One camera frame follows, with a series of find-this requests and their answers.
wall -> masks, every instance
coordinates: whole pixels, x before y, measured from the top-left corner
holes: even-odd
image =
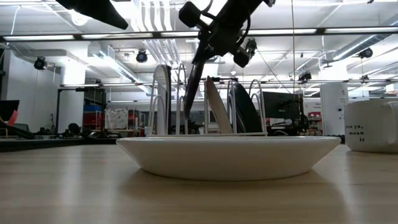
[[[57,112],[57,89],[60,75],[39,72],[32,63],[17,58],[10,50],[4,56],[6,76],[2,84],[2,100],[20,100],[17,123],[28,124],[32,132],[50,124]]]

desk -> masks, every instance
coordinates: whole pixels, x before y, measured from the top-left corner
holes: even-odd
[[[345,146],[306,174],[260,182],[159,177],[117,146],[0,154],[0,223],[396,224],[397,209],[398,155]]]

ceiling duct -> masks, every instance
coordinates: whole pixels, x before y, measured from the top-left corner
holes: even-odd
[[[397,26],[398,25],[398,14],[388,19],[386,22],[380,24],[380,26]],[[363,35],[360,38],[352,41],[348,45],[342,47],[332,54],[332,60],[327,60],[324,63],[335,62],[338,60],[346,59],[350,56],[360,53],[368,47],[386,39],[392,34],[374,34],[374,35]]]

ceiling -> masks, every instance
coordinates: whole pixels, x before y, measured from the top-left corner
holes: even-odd
[[[31,34],[74,34],[74,33],[109,33],[109,32],[134,32],[130,26],[123,31],[115,27],[103,24],[102,22],[89,19],[83,26],[76,26],[72,22],[72,16],[65,12],[62,6],[55,1],[42,1],[39,5],[23,5],[16,14],[19,6],[10,6],[11,0],[0,0],[0,33],[9,35],[13,27],[14,16],[16,15],[13,35]],[[178,10],[182,7],[183,0],[171,0],[171,25],[173,30],[188,30],[178,19]],[[209,0],[193,1],[199,8],[204,8]],[[215,1],[211,8],[212,13],[216,13],[224,4],[225,0]],[[114,2],[118,12],[130,22],[133,14],[132,3]],[[293,6],[294,23],[296,28],[304,27],[361,27],[361,26],[380,26],[388,18],[395,16],[398,12],[398,2],[393,0],[374,1],[367,4],[366,0],[295,0]],[[276,29],[292,28],[292,6],[291,1],[278,0],[274,7],[269,8],[262,4],[251,17],[251,29]],[[311,58],[319,57],[322,52],[338,50],[350,42],[359,38],[360,35],[326,35],[307,36],[307,37],[257,37],[256,42],[259,52],[256,53],[251,63],[240,68],[235,65],[233,58],[226,55],[217,60],[218,63],[206,65],[203,76],[208,74],[219,77],[238,77],[239,80],[251,81],[258,80],[290,80],[295,68],[307,62]],[[157,62],[149,55],[146,63],[137,63],[136,54],[138,49],[145,46],[141,40],[110,40],[100,41],[102,46],[111,45],[116,50],[116,59],[127,66],[128,69],[137,74],[142,82],[151,82],[153,71]],[[90,44],[89,42],[51,42],[51,43],[18,43],[18,49],[65,49],[70,52],[78,50],[81,45]],[[176,45],[181,61],[190,71],[190,62],[193,57],[193,43],[187,43],[186,39],[177,39]],[[374,55],[370,59],[350,57],[344,60],[347,64],[348,74],[346,78],[358,78],[363,73],[371,72],[375,69],[385,67],[397,62],[396,52],[391,51],[398,47],[398,35],[392,35],[387,39],[371,46]],[[313,79],[319,79],[318,74],[322,70],[315,66],[308,68]],[[102,64],[93,64],[97,70],[88,70],[86,77],[92,78],[119,78],[119,75],[106,70]],[[387,74],[380,74],[377,78],[388,78],[396,74],[398,70],[388,71]]]

wooden table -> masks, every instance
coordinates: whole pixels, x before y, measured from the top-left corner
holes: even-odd
[[[396,224],[398,155],[340,146],[297,177],[201,182],[145,173],[117,146],[2,153],[0,223]]]

